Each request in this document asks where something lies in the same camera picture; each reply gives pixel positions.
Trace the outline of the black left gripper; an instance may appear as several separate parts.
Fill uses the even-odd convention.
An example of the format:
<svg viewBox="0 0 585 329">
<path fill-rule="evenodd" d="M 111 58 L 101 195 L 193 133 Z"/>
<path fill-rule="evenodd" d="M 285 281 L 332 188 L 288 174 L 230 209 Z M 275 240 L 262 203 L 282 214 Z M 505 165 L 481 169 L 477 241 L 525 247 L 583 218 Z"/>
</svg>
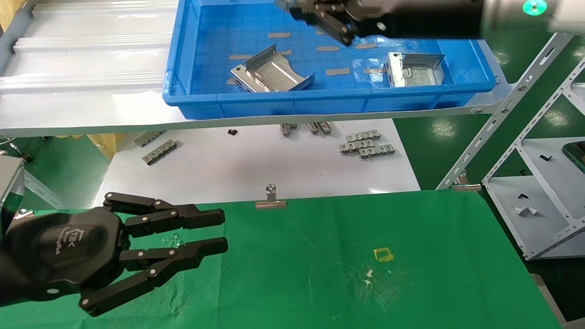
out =
<svg viewBox="0 0 585 329">
<path fill-rule="evenodd" d="M 122 273 L 122 220 L 102 207 L 13 221 L 1 238 L 1 303 L 50 301 L 108 286 Z"/>
</svg>

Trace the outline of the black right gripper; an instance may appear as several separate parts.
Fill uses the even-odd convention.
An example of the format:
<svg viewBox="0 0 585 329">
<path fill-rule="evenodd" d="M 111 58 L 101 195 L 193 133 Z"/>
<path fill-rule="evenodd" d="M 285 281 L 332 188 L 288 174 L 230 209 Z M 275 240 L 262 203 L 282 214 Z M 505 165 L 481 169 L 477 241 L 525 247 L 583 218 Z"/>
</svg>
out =
<svg viewBox="0 0 585 329">
<path fill-rule="evenodd" d="M 354 14 L 358 36 L 430 39 L 439 25 L 439 13 L 430 0 L 316 0 L 315 5 L 291 6 L 293 19 L 319 27 L 349 46 L 355 33 L 348 26 L 346 13 Z"/>
</svg>

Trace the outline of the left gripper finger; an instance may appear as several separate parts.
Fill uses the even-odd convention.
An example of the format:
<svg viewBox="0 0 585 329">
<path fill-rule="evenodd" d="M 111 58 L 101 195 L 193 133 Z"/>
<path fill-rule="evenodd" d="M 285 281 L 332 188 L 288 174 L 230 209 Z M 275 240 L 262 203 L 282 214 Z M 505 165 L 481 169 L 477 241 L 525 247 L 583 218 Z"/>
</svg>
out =
<svg viewBox="0 0 585 329">
<path fill-rule="evenodd" d="M 181 271 L 198 268 L 206 256 L 227 250 L 226 238 L 188 242 L 176 248 L 124 250 L 119 262 L 134 274 L 82 295 L 79 306 L 92 317 L 100 316 L 165 285 Z"/>
<path fill-rule="evenodd" d="M 176 229 L 197 229 L 225 223 L 221 209 L 199 210 L 194 204 L 174 205 L 161 199 L 109 192 L 104 208 L 128 214 L 125 231 L 133 238 L 166 233 Z"/>
</svg>

